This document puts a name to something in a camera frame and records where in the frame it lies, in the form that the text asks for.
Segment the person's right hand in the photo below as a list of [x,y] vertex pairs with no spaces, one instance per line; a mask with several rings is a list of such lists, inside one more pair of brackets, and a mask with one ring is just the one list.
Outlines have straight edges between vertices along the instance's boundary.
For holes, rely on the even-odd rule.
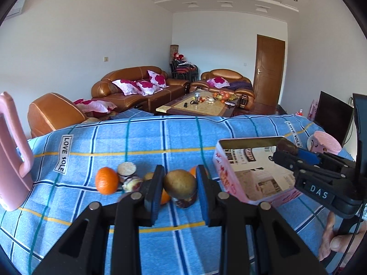
[[[334,225],[336,221],[336,216],[333,212],[329,212],[327,216],[327,224],[325,226],[322,241],[320,244],[320,248],[318,251],[318,259],[322,261],[332,251],[337,253],[344,253],[347,249],[347,246],[352,238],[352,234],[348,235],[337,235],[334,233]],[[362,222],[359,228],[359,232],[355,235],[352,245],[347,251],[347,255],[341,264],[341,267],[344,267],[347,262],[349,262],[350,258],[354,255],[358,245],[360,244],[362,238],[364,237],[364,233],[366,231],[366,222]]]

